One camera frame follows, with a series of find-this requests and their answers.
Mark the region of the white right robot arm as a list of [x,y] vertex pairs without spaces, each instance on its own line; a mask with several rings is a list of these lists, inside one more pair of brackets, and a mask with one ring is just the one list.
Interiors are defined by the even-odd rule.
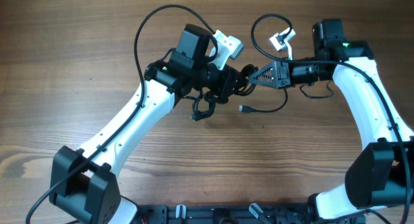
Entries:
[[342,185],[310,199],[318,223],[334,223],[401,205],[406,222],[413,203],[413,131],[389,98],[366,41],[350,41],[340,19],[312,28],[314,56],[273,57],[249,76],[252,84],[288,89],[329,80],[344,95],[359,130],[362,152]]

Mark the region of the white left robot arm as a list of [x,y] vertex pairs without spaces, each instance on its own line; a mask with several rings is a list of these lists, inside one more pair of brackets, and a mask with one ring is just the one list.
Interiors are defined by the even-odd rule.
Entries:
[[146,133],[190,91],[207,89],[211,106],[246,84],[227,64],[243,43],[188,24],[175,48],[150,63],[130,101],[78,149],[62,147],[52,163],[49,201],[81,223],[137,223],[138,205],[120,194],[118,176]]

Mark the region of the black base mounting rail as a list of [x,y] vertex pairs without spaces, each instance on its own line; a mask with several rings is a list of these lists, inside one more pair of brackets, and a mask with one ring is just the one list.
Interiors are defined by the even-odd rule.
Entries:
[[324,220],[316,215],[308,203],[287,203],[275,206],[186,206],[145,205],[139,206],[133,223],[138,224],[198,224],[198,223],[341,223],[366,222],[363,214],[345,218]]

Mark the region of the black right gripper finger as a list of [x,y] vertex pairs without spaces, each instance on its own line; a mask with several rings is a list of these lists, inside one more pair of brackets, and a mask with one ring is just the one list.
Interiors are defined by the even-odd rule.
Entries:
[[254,74],[251,74],[248,77],[248,80],[251,84],[262,85],[262,86],[271,87],[271,88],[277,87],[275,76],[271,72],[260,73],[258,71]]
[[275,78],[277,66],[277,61],[272,61],[262,69],[251,74],[249,78]]

